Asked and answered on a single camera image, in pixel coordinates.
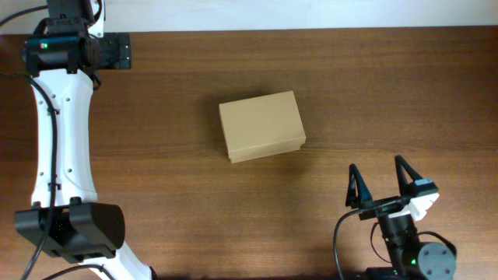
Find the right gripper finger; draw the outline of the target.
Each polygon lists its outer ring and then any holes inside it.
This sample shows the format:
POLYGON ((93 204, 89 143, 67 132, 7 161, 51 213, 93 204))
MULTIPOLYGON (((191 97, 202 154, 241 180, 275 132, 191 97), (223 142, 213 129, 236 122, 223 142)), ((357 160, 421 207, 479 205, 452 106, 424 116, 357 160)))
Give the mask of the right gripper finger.
POLYGON ((349 184, 345 198, 345 206, 358 208, 362 203, 372 201, 373 197, 359 172, 356 164, 349 165, 349 184))
POLYGON ((415 182, 421 180, 419 175, 401 156, 395 156, 395 169, 398 178, 400 195, 413 195, 416 193, 415 182))

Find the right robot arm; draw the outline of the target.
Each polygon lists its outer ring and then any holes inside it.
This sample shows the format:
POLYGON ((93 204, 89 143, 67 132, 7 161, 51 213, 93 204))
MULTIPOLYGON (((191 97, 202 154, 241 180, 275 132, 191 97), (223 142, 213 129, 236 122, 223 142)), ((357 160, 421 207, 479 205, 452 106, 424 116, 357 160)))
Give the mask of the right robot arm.
POLYGON ((456 272, 456 246, 441 235, 420 232, 422 220, 439 198, 439 188, 417 173, 405 159, 395 157, 399 195, 373 199, 359 169, 349 166, 345 205, 360 220, 376 219, 388 251, 388 267, 367 268, 363 279, 452 279, 456 272))

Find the cardboard box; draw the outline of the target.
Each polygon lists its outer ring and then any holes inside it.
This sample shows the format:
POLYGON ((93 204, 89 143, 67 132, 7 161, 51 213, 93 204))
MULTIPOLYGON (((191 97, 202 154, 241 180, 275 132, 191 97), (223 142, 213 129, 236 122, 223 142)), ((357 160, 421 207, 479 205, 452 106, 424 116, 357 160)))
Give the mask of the cardboard box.
POLYGON ((231 163, 297 151, 307 140, 293 91, 221 103, 219 116, 231 163))

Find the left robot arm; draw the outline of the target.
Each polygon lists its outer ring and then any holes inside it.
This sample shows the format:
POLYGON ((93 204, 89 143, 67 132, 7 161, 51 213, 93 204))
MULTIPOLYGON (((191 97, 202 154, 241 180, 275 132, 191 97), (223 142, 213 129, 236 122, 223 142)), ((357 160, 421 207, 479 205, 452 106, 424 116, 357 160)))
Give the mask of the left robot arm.
POLYGON ((89 106, 101 69, 131 67, 130 38, 105 33, 102 0, 49 1, 23 48, 24 78, 37 102, 37 179, 19 235, 46 254, 102 279, 154 279, 125 241, 117 205, 101 203, 89 158, 89 106))

